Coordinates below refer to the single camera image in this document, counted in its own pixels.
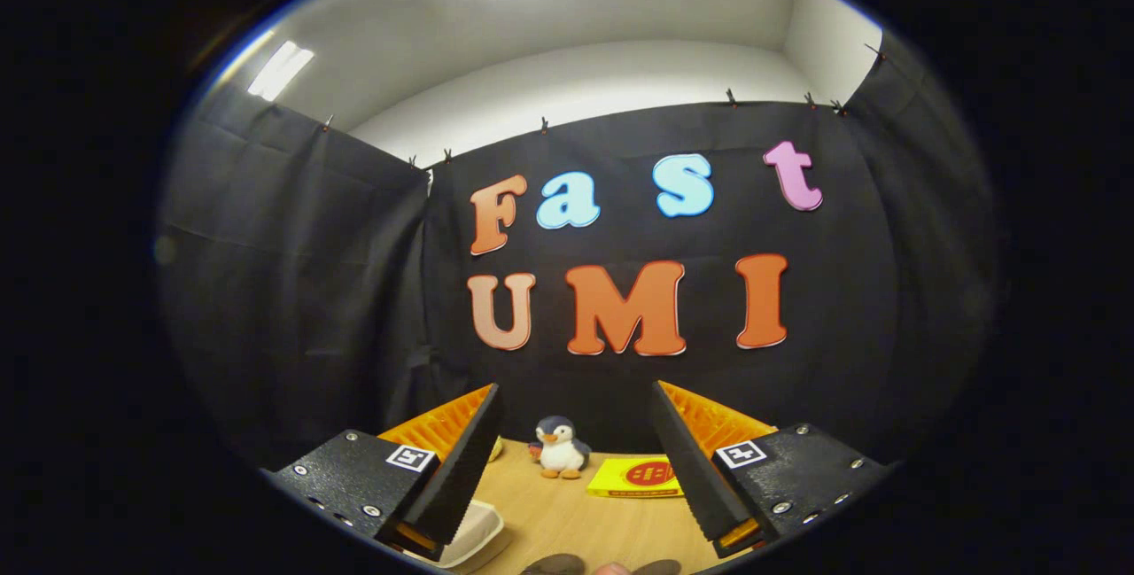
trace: ceiling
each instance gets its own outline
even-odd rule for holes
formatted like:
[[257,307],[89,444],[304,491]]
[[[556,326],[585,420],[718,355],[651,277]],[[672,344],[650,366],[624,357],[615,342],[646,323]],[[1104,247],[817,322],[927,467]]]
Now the ceiling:
[[781,50],[792,10],[793,0],[303,0],[263,49],[291,39],[314,51],[278,102],[350,130],[469,71],[567,46],[679,39]]

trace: ceiling light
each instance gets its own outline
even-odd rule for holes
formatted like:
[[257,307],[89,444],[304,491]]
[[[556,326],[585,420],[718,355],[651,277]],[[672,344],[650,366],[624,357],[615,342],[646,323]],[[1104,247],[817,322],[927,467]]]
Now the ceiling light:
[[304,66],[315,57],[313,51],[307,51],[301,49],[301,46],[295,45],[295,42],[284,42],[280,50],[272,54],[271,59],[268,59],[266,66],[263,70],[260,70],[260,75],[253,79],[252,85],[248,86],[248,94],[260,95],[264,100],[276,100],[287,87],[291,79],[295,79],[295,75],[303,70]]

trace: penguin plush toy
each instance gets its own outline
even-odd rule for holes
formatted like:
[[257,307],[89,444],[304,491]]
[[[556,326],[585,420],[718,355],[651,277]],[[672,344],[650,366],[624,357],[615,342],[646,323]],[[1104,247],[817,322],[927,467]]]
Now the penguin plush toy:
[[562,416],[548,416],[535,425],[535,437],[542,446],[540,464],[543,477],[577,480],[591,459],[591,447],[575,438],[575,425]]

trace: black curtain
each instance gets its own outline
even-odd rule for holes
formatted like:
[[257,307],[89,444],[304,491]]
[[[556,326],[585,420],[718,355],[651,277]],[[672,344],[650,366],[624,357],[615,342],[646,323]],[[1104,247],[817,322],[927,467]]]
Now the black curtain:
[[[806,152],[809,184],[821,188],[813,212],[790,208],[763,152],[790,139]],[[667,219],[655,200],[653,166],[700,152],[712,166],[712,206]],[[599,219],[547,230],[535,221],[552,176],[584,171],[595,183]],[[469,196],[514,175],[527,180],[503,248],[472,256]],[[741,349],[745,285],[734,267],[745,256],[780,253],[785,341]],[[649,382],[662,379],[770,423],[810,421],[865,447],[878,431],[874,405],[889,371],[896,328],[894,247],[874,183],[847,119],[797,103],[729,107],[701,103],[627,111],[552,127],[458,155],[434,168],[425,225],[430,340],[440,362],[472,384],[501,384],[505,434],[533,436],[539,418],[573,418],[579,436],[611,451],[660,451],[649,423]],[[567,269],[602,265],[625,297],[649,261],[676,260],[678,322],[687,349],[642,357],[633,349],[598,356],[567,350],[575,296]],[[472,325],[466,280],[515,272],[536,277],[532,336],[515,352],[493,349]],[[506,288],[494,297],[498,324],[511,325]]]
[[[847,115],[805,103],[624,111],[503,139],[428,176],[287,108],[219,87],[178,136],[162,208],[162,298],[187,373],[238,451],[274,467],[352,426],[380,431],[486,382],[503,433],[576,421],[609,451],[660,451],[649,382],[676,382],[777,425],[807,421],[888,462],[943,412],[978,360],[997,297],[995,196],[925,65],[883,37]],[[244,85],[228,83],[228,86]],[[806,152],[823,203],[789,206],[762,154]],[[667,219],[652,168],[697,152],[714,200]],[[536,223],[540,188],[583,171],[601,212]],[[469,196],[522,175],[508,244],[472,256]],[[741,349],[738,259],[780,253],[785,341]],[[628,295],[649,261],[684,264],[672,357],[567,350],[567,269],[602,265]],[[532,336],[501,352],[473,330],[466,281],[536,277]],[[641,328],[635,337],[641,336]]]
[[378,432],[425,343],[426,172],[235,83],[171,155],[162,306],[222,434],[274,470],[342,429]]
[[1002,297],[1007,229],[958,103],[902,39],[883,34],[880,51],[847,112],[886,209],[903,289],[878,406],[879,454],[892,457],[926,433],[983,353]]
[[[998,225],[976,147],[941,88],[892,35],[882,51],[888,62],[875,64],[846,116],[797,103],[651,108],[531,132],[434,167],[424,254],[434,374],[465,380],[462,389],[499,382],[513,438],[531,438],[539,418],[559,414],[595,448],[659,451],[645,406],[648,382],[662,379],[772,424],[814,423],[883,462],[904,457],[978,360],[997,291]],[[782,139],[811,157],[807,183],[823,193],[813,212],[789,208],[762,163]],[[709,159],[716,200],[700,217],[666,219],[651,169],[688,152]],[[545,230],[535,221],[540,188],[567,171],[592,176],[600,217]],[[472,256],[469,196],[514,175],[527,192],[516,196],[507,245]],[[745,350],[735,344],[745,293],[733,268],[753,253],[788,260],[788,336]],[[602,265],[625,297],[657,260],[685,267],[678,315],[687,350],[568,353],[567,269]],[[517,272],[536,277],[532,336],[502,352],[476,337],[466,280],[497,277],[494,312],[509,329],[502,280]]]

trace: table surface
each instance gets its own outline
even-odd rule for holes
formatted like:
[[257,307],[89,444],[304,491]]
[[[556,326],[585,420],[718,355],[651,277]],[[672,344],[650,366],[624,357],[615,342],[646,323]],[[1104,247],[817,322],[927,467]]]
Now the table surface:
[[513,540],[476,575],[517,575],[535,560],[559,552],[583,558],[587,573],[609,561],[635,570],[657,559],[676,559],[686,575],[726,561],[701,534],[685,498],[587,493],[586,485],[602,460],[628,457],[650,455],[595,453],[578,480],[550,480],[540,475],[542,466],[527,455],[526,442],[505,440],[502,453],[484,467],[473,497],[496,507]]

